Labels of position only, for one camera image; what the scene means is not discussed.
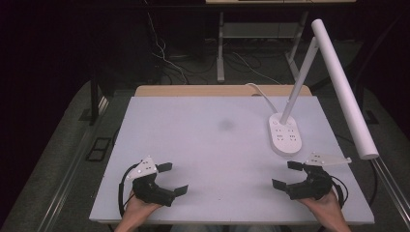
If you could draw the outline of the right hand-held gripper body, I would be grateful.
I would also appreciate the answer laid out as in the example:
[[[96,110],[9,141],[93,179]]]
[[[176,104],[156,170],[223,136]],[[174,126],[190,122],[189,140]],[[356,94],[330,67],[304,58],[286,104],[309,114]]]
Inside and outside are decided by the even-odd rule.
[[[304,198],[320,199],[329,193],[333,186],[332,177],[324,170],[324,167],[351,162],[350,158],[313,152],[304,162],[301,162],[304,165],[302,171],[307,173],[307,178],[300,183],[287,185],[285,192],[292,200]]]

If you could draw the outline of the white foam board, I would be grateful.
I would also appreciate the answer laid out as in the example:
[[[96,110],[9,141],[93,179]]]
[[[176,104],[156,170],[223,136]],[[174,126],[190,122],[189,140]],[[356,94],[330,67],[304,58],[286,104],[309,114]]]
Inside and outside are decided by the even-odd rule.
[[[271,145],[268,119],[284,97],[133,97],[128,105],[89,218],[120,218],[118,186],[126,170],[146,157],[171,170],[158,175],[164,189],[187,187],[152,224],[312,224],[302,204],[273,187],[302,182],[303,171]]]

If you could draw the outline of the black stand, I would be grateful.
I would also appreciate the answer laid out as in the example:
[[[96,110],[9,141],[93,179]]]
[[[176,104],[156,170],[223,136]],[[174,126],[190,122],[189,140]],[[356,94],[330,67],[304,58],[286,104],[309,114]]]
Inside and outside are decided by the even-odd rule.
[[[82,111],[79,121],[88,122],[90,126],[97,123],[106,107],[107,98],[103,94],[95,77],[90,80],[90,107]]]

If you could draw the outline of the grey metal table frame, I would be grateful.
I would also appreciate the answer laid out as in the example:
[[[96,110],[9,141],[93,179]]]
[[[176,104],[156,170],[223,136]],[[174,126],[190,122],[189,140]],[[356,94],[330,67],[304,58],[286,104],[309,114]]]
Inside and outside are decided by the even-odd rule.
[[[307,19],[308,12],[302,12],[298,21],[230,22],[225,19],[224,12],[220,12],[218,52],[216,58],[217,82],[223,83],[225,81],[223,59],[224,39],[291,39],[293,41],[292,47],[284,54],[284,57],[293,78],[297,79],[299,68],[295,63],[295,55]]]

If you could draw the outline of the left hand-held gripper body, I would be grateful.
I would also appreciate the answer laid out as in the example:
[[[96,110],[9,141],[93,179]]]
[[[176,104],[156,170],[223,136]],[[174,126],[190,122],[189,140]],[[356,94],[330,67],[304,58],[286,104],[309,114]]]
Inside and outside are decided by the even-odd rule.
[[[125,174],[127,181],[132,181],[132,191],[136,198],[146,203],[156,203],[170,207],[176,198],[174,191],[161,188],[156,184],[159,172],[151,157],[142,159]]]

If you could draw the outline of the person's right hand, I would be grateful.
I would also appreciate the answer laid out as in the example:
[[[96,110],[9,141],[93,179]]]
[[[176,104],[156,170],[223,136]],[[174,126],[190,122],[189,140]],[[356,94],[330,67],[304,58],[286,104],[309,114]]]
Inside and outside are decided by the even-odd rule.
[[[331,189],[329,193],[316,200],[314,198],[299,199],[325,227],[336,227],[344,222],[344,217],[339,207],[336,194]]]

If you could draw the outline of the aluminium rail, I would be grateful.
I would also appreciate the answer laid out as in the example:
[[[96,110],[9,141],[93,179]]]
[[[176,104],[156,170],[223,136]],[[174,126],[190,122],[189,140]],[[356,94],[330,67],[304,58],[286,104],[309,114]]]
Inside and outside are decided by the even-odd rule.
[[[376,173],[385,186],[387,193],[391,196],[407,229],[410,230],[410,201],[404,195],[388,166],[381,157],[372,159],[370,162],[375,167]]]
[[[76,171],[83,161],[85,155],[91,144],[99,124],[101,123],[100,115],[106,112],[106,108],[109,105],[109,100],[106,97],[102,97],[97,101],[97,118],[92,125],[86,127],[85,132],[82,134],[81,140],[78,142],[75,153],[72,157],[71,163],[65,172],[63,178],[60,179],[60,185],[54,195],[51,198],[51,202],[47,207],[45,215],[37,229],[37,232],[52,232],[57,218],[60,215],[61,210],[67,200],[67,197],[73,187],[73,182],[76,176]]]

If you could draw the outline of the white desk lamp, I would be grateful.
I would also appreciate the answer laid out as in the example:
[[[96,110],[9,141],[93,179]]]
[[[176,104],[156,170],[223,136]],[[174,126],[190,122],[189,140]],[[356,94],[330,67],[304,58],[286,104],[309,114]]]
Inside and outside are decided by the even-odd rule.
[[[320,50],[359,158],[362,160],[377,159],[379,152],[366,125],[362,111],[357,104],[345,72],[339,62],[323,21],[321,19],[315,19],[311,23],[311,28],[314,37],[311,39],[307,55],[297,75],[296,83],[286,101],[286,106],[282,112],[274,113],[269,118],[268,125],[273,150],[282,157],[292,157],[302,149],[302,137],[296,120],[291,116],[291,111],[295,106],[296,100],[308,76],[308,71],[316,56],[317,50]]]

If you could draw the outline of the black rectangular frame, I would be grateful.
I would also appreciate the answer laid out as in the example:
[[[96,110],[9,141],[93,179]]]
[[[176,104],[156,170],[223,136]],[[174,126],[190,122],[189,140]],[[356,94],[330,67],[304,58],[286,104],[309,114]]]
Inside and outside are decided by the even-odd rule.
[[[85,159],[91,162],[103,161],[110,145],[110,137],[97,137]]]

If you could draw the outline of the person's left hand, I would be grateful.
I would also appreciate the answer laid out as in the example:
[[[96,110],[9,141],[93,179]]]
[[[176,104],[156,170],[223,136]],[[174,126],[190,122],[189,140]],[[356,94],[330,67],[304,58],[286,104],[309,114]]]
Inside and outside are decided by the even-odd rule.
[[[161,205],[156,203],[146,203],[134,196],[134,192],[130,192],[130,199],[127,203],[126,210],[123,214],[120,223],[142,225],[146,219],[159,209]]]

